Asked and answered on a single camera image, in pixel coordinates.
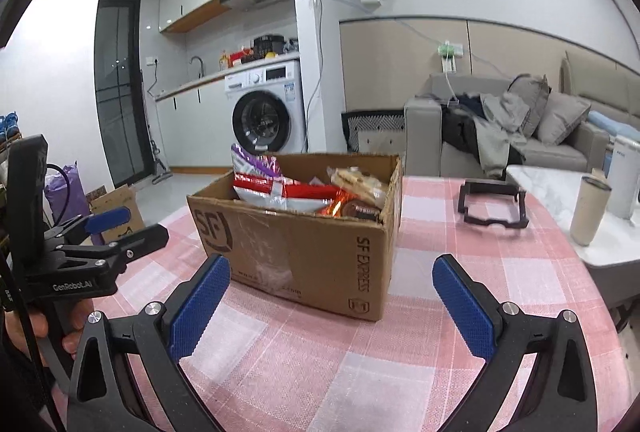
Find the left hand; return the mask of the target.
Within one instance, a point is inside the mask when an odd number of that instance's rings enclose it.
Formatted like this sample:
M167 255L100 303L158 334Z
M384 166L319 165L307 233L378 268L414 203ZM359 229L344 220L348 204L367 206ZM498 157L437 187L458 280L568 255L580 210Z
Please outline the left hand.
M72 331L62 339L62 346L64 350L70 354L73 358L76 357L82 329L85 327L88 316L94 311L93 300L82 300L78 302L73 311L70 312L70 324L72 325ZM5 311L4 316L4 328L8 333L10 341L21 352L29 355L28 346L26 343L26 337L21 324L20 317L18 317L16 311ZM29 313L29 319L32 323L32 331L37 340L43 340L48 335L48 322L47 318L39 311L31 311Z

